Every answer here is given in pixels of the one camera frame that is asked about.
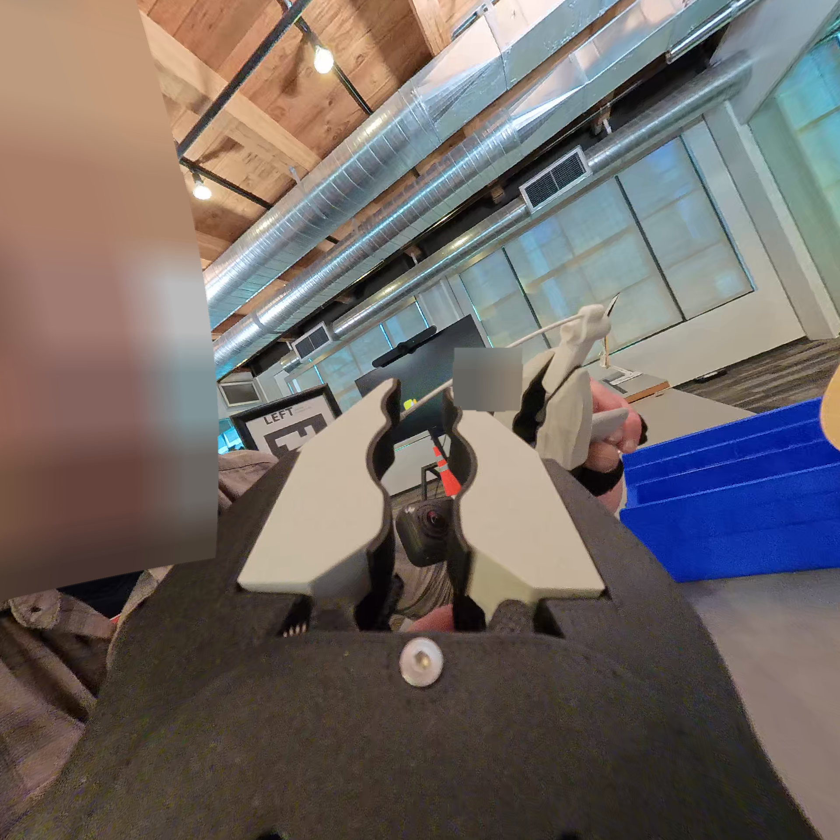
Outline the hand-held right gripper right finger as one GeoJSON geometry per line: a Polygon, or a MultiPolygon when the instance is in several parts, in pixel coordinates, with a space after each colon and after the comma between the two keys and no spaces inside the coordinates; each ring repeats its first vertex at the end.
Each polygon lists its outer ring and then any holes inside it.
{"type": "Polygon", "coordinates": [[[450,407],[454,503],[447,567],[477,605],[595,599],[605,583],[537,452],[488,413],[450,407]]]}

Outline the orange traffic cone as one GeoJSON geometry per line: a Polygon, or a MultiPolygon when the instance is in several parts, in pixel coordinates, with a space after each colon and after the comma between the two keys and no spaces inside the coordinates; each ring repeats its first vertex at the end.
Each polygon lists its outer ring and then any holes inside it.
{"type": "Polygon", "coordinates": [[[432,436],[432,440],[434,457],[436,461],[436,469],[444,493],[449,498],[455,498],[461,490],[461,485],[449,467],[444,448],[441,445],[440,441],[435,436],[432,436]]]}

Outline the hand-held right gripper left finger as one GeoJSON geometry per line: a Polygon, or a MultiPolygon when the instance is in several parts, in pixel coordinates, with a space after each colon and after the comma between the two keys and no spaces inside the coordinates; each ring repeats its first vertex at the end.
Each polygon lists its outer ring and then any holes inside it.
{"type": "Polygon", "coordinates": [[[393,576],[398,381],[376,386],[305,444],[239,573],[249,592],[362,600],[393,576]]]}

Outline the large black screen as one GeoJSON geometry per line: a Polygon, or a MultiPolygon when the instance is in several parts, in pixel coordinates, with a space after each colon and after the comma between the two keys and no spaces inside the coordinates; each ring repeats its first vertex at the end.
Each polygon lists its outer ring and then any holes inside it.
{"type": "MultiPolygon", "coordinates": [[[[484,346],[476,321],[471,316],[465,316],[445,329],[436,331],[409,351],[395,356],[388,365],[363,374],[354,383],[360,395],[366,396],[384,380],[398,379],[401,384],[401,410],[404,412],[406,403],[420,401],[452,378],[457,348],[484,346]]],[[[443,397],[437,394],[400,421],[393,432],[393,442],[400,444],[419,434],[433,433],[439,436],[443,432],[443,397]]]]}

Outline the white vent grille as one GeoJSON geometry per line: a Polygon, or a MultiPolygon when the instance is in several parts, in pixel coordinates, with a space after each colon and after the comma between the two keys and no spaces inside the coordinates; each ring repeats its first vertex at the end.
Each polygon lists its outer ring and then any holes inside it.
{"type": "Polygon", "coordinates": [[[520,186],[528,213],[534,215],[555,203],[592,176],[585,152],[580,145],[520,186]]]}
{"type": "Polygon", "coordinates": [[[335,343],[335,334],[332,326],[327,322],[320,322],[315,327],[305,332],[298,339],[290,343],[300,362],[309,362],[314,356],[323,352],[325,348],[335,343]]]}

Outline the blue plastic bin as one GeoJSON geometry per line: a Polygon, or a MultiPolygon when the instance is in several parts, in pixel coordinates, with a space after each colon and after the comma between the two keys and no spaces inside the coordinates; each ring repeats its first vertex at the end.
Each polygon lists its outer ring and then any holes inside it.
{"type": "Polygon", "coordinates": [[[836,569],[839,453],[822,398],[625,457],[625,527],[679,583],[836,569]]]}

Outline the person's left hand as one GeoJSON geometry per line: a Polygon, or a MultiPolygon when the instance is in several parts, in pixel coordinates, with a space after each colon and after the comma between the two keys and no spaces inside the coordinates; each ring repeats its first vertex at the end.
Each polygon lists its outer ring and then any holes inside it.
{"type": "Polygon", "coordinates": [[[648,426],[645,420],[627,403],[603,383],[591,380],[593,414],[625,409],[627,415],[623,425],[608,436],[591,442],[585,467],[598,473],[611,473],[621,462],[622,456],[632,454],[647,442],[648,426]]]}

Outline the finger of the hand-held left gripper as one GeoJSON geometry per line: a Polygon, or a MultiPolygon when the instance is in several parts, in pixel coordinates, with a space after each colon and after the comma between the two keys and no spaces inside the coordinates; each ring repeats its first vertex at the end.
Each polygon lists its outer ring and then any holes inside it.
{"type": "Polygon", "coordinates": [[[560,343],[542,376],[544,419],[539,428],[539,455],[564,469],[581,466],[592,431],[592,393],[589,374],[581,368],[595,342],[591,322],[562,327],[560,343]]]}
{"type": "Polygon", "coordinates": [[[559,389],[558,348],[531,358],[523,367],[521,404],[515,416],[515,434],[525,442],[536,442],[545,421],[548,399],[559,389]]]}

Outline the person's plaid shirt torso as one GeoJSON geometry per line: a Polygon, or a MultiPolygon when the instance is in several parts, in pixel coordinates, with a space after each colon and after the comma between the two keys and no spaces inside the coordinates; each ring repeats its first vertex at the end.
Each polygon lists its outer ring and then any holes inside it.
{"type": "Polygon", "coordinates": [[[20,595],[2,603],[2,836],[19,823],[60,775],[108,677],[130,660],[151,666],[173,658],[177,633],[140,629],[160,604],[172,573],[190,578],[164,618],[202,614],[192,588],[218,557],[163,565],[20,595]]]}

